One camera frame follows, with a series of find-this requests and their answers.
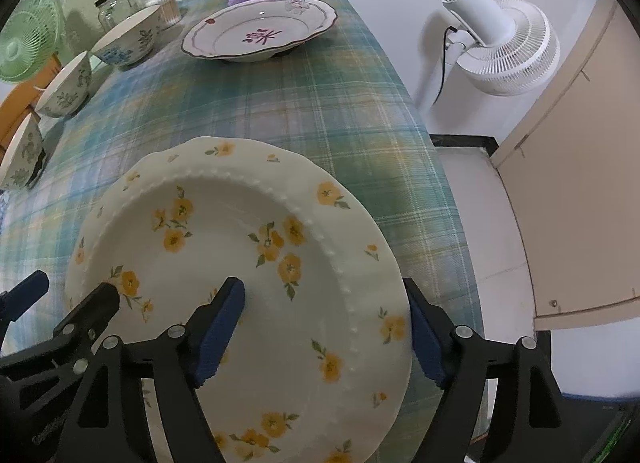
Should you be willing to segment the yellow flower cream plate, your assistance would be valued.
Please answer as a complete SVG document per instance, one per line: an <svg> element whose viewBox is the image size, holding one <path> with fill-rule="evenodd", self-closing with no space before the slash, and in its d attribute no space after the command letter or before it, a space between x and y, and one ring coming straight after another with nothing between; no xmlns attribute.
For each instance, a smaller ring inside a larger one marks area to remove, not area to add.
<svg viewBox="0 0 640 463"><path fill-rule="evenodd" d="M198 137L138 161L87 215L76 306L102 283L127 345L193 339L196 394L230 462L363 462L411 370L397 261L363 205L300 154Z"/></svg>

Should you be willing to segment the blue floral ceramic bowl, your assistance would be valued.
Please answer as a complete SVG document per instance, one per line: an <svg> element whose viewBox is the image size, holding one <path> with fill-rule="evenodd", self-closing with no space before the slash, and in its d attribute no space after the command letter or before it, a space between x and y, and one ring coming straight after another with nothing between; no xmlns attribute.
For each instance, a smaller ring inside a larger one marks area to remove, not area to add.
<svg viewBox="0 0 640 463"><path fill-rule="evenodd" d="M104 64L129 67L151 53L161 27L160 8L144 8L103 35L91 53Z"/></svg>

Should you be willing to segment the near floral ceramic bowl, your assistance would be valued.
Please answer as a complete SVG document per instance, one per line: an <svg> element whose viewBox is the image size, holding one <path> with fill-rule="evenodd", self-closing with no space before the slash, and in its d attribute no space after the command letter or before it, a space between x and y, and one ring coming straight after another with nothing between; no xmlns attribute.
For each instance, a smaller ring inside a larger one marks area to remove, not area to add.
<svg viewBox="0 0 640 463"><path fill-rule="evenodd" d="M34 113L29 113L17 128L1 161L1 190L28 186L41 171L46 157L39 121Z"/></svg>

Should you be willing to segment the middle floral ceramic bowl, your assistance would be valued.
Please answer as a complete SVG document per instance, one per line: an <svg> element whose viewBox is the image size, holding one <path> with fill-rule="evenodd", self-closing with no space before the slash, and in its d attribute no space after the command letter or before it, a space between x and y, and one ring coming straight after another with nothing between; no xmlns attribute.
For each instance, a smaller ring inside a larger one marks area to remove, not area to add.
<svg viewBox="0 0 640 463"><path fill-rule="evenodd" d="M90 53L82 52L55 76L40 96L35 112L49 118L65 118L74 113L89 95Z"/></svg>

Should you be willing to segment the beige wooden door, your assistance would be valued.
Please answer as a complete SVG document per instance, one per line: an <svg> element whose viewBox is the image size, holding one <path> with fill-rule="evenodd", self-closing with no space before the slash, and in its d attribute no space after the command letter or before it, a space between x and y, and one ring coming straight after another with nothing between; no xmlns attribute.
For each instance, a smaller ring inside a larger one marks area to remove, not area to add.
<svg viewBox="0 0 640 463"><path fill-rule="evenodd" d="M639 37L597 0L562 67L491 158L518 222L538 330L639 313Z"/></svg>

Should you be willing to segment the green desk fan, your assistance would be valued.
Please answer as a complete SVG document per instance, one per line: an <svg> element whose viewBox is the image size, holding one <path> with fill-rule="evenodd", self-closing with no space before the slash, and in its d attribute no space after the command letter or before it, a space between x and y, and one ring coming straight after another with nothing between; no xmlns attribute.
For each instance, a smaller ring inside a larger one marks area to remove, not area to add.
<svg viewBox="0 0 640 463"><path fill-rule="evenodd" d="M1 81L21 83L36 75L63 46L60 0L21 0L1 30Z"/></svg>

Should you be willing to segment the glass mason jar mug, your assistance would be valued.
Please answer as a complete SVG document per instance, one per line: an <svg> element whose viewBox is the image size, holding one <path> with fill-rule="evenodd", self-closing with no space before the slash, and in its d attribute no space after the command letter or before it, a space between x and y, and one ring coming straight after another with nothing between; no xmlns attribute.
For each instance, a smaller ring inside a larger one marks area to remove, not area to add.
<svg viewBox="0 0 640 463"><path fill-rule="evenodd" d="M105 32L142 9L140 0L97 0L94 6L98 10L98 20Z"/></svg>

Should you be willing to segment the cotton swab container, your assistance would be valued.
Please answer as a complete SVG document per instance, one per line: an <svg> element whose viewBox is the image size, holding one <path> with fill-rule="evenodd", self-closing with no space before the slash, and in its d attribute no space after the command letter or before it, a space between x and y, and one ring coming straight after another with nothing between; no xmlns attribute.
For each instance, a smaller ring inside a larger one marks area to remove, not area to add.
<svg viewBox="0 0 640 463"><path fill-rule="evenodd" d="M160 8L160 23L163 29L170 28L182 20L182 12L178 0L146 0L146 7Z"/></svg>

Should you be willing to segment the red flower scalloped plate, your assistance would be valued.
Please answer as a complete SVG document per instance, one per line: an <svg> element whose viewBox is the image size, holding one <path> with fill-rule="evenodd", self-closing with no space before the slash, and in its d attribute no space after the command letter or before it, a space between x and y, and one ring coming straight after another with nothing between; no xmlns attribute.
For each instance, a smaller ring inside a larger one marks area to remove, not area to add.
<svg viewBox="0 0 640 463"><path fill-rule="evenodd" d="M201 20L181 49L194 58L262 61L328 32L336 20L336 10L319 0L251 0Z"/></svg>

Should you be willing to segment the plaid green tablecloth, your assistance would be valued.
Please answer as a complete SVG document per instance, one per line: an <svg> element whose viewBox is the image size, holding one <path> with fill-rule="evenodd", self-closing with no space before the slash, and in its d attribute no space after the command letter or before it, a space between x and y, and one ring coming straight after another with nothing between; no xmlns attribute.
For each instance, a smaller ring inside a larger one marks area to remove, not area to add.
<svg viewBox="0 0 640 463"><path fill-rule="evenodd" d="M368 209L426 298L449 317L482 325L480 299L447 176L404 84L355 8L321 0L333 28L289 53L252 64L192 58L195 23L226 0L186 0L183 20L152 53L93 78L71 118L42 119L48 163L32 188L1 199L1 287L35 270L48 294L9 327L2 349L49 339L66 313L64 280L79 228L104 190L145 154L203 136L269 142L313 160Z"/></svg>

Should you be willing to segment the white floor fan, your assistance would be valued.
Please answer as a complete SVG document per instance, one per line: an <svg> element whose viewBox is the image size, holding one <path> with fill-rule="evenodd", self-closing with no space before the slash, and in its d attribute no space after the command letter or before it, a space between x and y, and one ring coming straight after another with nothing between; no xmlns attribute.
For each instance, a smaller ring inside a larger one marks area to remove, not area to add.
<svg viewBox="0 0 640 463"><path fill-rule="evenodd" d="M431 110L451 72L489 96L514 97L546 84L558 70L561 45L546 14L523 0L439 0L423 29L425 70L416 104Z"/></svg>

